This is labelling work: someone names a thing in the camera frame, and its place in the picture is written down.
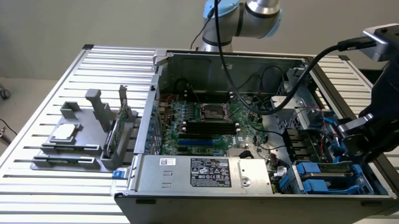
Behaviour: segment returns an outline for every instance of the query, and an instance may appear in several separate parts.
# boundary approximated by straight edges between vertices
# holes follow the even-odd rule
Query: black wire
[[[281,81],[284,81],[284,72],[283,72],[281,68],[280,68],[279,66],[275,66],[275,65],[267,66],[267,67],[264,68],[264,70],[263,70],[263,72],[261,72],[261,76],[260,76],[260,86],[259,86],[259,88],[261,88],[261,90],[263,90],[263,76],[264,76],[265,71],[267,71],[268,69],[271,69],[271,68],[276,68],[276,69],[279,69],[279,71],[280,71],[280,73],[281,73]]]
[[[285,146],[279,146],[279,147],[275,147],[275,148],[263,148],[263,147],[261,147],[261,149],[264,149],[264,150],[275,150],[275,149],[277,149],[277,148],[283,148],[283,147],[285,147]]]
[[[257,78],[260,79],[260,87],[263,86],[263,85],[261,85],[261,78],[260,78],[260,76],[256,75],[256,74],[253,74],[253,75],[251,75],[251,76],[248,77],[247,81],[237,87],[237,90],[239,90],[240,88],[243,88],[243,86],[249,82],[249,80],[251,80],[252,77],[257,77]]]
[[[251,120],[249,120],[249,114],[251,114],[251,112],[248,113],[247,121],[248,121],[248,124],[249,124],[251,128],[253,128],[253,129],[255,129],[256,131],[259,131],[259,132],[273,133],[273,134],[279,135],[279,136],[283,138],[283,135],[281,135],[279,132],[265,131],[265,130],[261,130],[261,129],[256,128],[256,127],[252,125],[252,122],[251,122]]]
[[[2,119],[0,119],[0,121],[2,121],[2,123],[6,126],[6,128],[14,133],[14,135],[17,135],[16,131],[9,127],[9,125],[6,124],[6,122]]]
[[[273,132],[273,131],[264,131],[264,130],[261,130],[261,129],[259,129],[259,128],[256,128],[252,124],[251,124],[251,121],[249,121],[249,126],[251,126],[251,128],[253,128],[256,131],[259,131],[259,132],[264,132],[264,133],[273,133],[273,134],[276,134],[276,135],[279,135],[280,137],[283,137],[283,135],[279,133],[279,132]]]
[[[207,15],[207,21],[205,21],[205,24],[204,24],[203,28],[200,29],[199,34],[195,36],[193,41],[191,42],[189,50],[192,49],[192,45],[193,45],[193,43],[195,43],[197,37],[200,36],[201,32],[204,31],[204,29],[205,29],[205,27],[207,27],[207,24],[209,23],[209,21],[211,21],[211,19],[212,19],[213,13],[215,13],[215,8],[212,8],[212,9],[209,10],[209,13],[208,13],[208,15]]]
[[[285,146],[279,146],[279,147],[275,147],[275,148],[263,148],[260,145],[261,145],[261,141],[263,141],[264,138],[267,138],[267,135],[260,139],[259,144],[257,144],[257,148],[261,148],[264,150],[275,150],[277,148],[285,147]]]
[[[317,62],[320,61],[320,59],[331,52],[333,52],[335,50],[339,50],[340,47],[337,45],[331,46],[329,48],[327,48],[325,50],[323,50],[319,55],[313,58],[311,64],[305,67],[304,72],[301,73],[292,90],[288,92],[288,96],[285,97],[285,99],[283,100],[283,102],[280,103],[280,105],[272,109],[271,111],[259,111],[253,108],[249,107],[249,105],[245,103],[245,100],[243,99],[243,97],[240,96],[237,89],[235,87],[235,84],[232,82],[231,79],[231,75],[227,69],[227,65],[225,65],[225,61],[224,61],[224,55],[223,55],[223,50],[221,50],[221,40],[220,40],[220,27],[219,27],[219,9],[217,9],[217,0],[215,0],[215,25],[216,25],[216,36],[217,36],[217,47],[219,47],[219,55],[220,55],[220,60],[221,60],[221,65],[223,65],[223,69],[224,69],[224,73],[231,85],[231,88],[235,92],[235,94],[237,95],[239,100],[241,101],[241,103],[244,104],[245,108],[248,108],[253,113],[259,114],[259,115],[271,115],[276,112],[279,112],[284,106],[288,104],[289,100],[292,99],[295,92],[299,88],[300,83],[303,82],[304,78],[307,77],[307,75],[309,74],[309,71],[312,70],[313,66],[317,64]]]
[[[204,29],[205,29],[207,24],[209,23],[209,21],[211,21],[211,18],[208,18],[208,20],[205,21],[205,24],[204,24],[203,28],[200,29],[199,34],[195,36],[193,41],[191,42],[191,45],[189,45],[189,50],[192,49],[192,45],[193,45],[193,43],[195,43],[197,37],[200,36],[201,32],[204,31]]]

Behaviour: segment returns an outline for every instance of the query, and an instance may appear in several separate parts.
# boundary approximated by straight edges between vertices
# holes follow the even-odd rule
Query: blue pcie slot
[[[212,140],[179,140],[177,145],[187,145],[187,146],[212,146]]]

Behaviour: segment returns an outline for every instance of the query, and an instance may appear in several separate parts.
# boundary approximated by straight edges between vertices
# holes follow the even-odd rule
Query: gray bracket
[[[128,120],[110,158],[104,158],[102,145],[110,130],[110,123],[117,112],[100,100],[100,90],[89,89],[85,98],[93,105],[92,109],[81,109],[76,102],[65,102],[61,106],[60,119],[41,152],[32,159],[30,169],[112,172],[121,166],[126,144],[133,130],[137,112],[128,107]]]

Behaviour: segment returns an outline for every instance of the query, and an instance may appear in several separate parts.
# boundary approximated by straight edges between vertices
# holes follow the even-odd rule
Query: floor
[[[10,91],[10,98],[0,99],[0,119],[5,120],[16,132],[21,130],[56,82],[57,80],[50,79],[0,77],[0,83]],[[12,131],[6,130],[5,134],[10,139],[14,138]],[[0,155],[5,149],[5,145],[0,144]]]

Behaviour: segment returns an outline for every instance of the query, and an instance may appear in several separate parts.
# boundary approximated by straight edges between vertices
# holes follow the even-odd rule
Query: motherboard
[[[209,97],[196,93],[192,100],[187,95],[169,95],[161,101],[161,154],[228,156],[229,149],[255,148],[264,134],[248,122],[263,130],[261,116],[252,115],[227,94]],[[243,98],[249,104],[260,102],[256,96]]]

